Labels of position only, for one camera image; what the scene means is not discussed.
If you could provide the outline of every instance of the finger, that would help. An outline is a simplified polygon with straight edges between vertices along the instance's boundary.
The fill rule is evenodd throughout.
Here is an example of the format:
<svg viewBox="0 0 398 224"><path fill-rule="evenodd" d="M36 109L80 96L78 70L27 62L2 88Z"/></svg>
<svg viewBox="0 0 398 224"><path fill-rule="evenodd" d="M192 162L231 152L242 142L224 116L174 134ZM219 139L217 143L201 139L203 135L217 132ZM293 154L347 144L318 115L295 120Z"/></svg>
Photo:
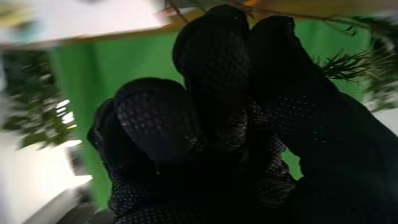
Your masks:
<svg viewBox="0 0 398 224"><path fill-rule="evenodd" d="M112 180L128 181L139 176L155 175L153 162L121 128L112 99L98 108L87 138L100 152Z"/></svg>
<svg viewBox="0 0 398 224"><path fill-rule="evenodd" d="M247 33L246 13L219 6L187 25L173 52L210 145L224 152L240 149L247 134Z"/></svg>
<svg viewBox="0 0 398 224"><path fill-rule="evenodd" d="M123 129L155 163L187 163L201 150L201 127L183 86L171 80L132 81L116 94Z"/></svg>

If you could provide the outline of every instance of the mesh glove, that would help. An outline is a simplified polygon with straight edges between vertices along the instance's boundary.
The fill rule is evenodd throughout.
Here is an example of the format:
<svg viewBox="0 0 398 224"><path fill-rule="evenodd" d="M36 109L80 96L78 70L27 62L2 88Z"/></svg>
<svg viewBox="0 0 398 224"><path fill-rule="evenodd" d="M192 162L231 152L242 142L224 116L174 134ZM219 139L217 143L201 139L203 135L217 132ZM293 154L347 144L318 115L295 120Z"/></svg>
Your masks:
<svg viewBox="0 0 398 224"><path fill-rule="evenodd" d="M249 93L247 38L246 13L219 6L180 32L173 59L212 150L237 164L247 204L276 208L295 181L281 159L285 145Z"/></svg>
<svg viewBox="0 0 398 224"><path fill-rule="evenodd" d="M112 180L118 224L230 223L228 166L201 153L196 121L189 94L169 80L130 82L100 107L89 140Z"/></svg>
<svg viewBox="0 0 398 224"><path fill-rule="evenodd" d="M251 90L304 178L286 223L397 223L397 136L338 91L304 51L293 19L270 17L247 40Z"/></svg>

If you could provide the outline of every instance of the green leaf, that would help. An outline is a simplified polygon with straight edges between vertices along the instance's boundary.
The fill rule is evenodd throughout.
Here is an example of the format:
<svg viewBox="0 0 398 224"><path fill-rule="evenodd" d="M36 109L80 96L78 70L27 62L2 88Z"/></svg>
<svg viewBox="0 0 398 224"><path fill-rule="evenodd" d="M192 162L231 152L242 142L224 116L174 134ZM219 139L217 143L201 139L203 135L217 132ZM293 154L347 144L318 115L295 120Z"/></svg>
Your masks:
<svg viewBox="0 0 398 224"><path fill-rule="evenodd" d="M2 129L7 131L22 130L23 122L27 122L29 118L23 116L11 116L4 122Z"/></svg>
<svg viewBox="0 0 398 224"><path fill-rule="evenodd" d="M55 135L55 136L52 137L52 143L54 143L55 145L61 145L66 141L68 141L68 135Z"/></svg>
<svg viewBox="0 0 398 224"><path fill-rule="evenodd" d="M48 140L48 137L45 133L27 135L22 139L22 148L25 148L29 145L39 142L45 142L47 140Z"/></svg>

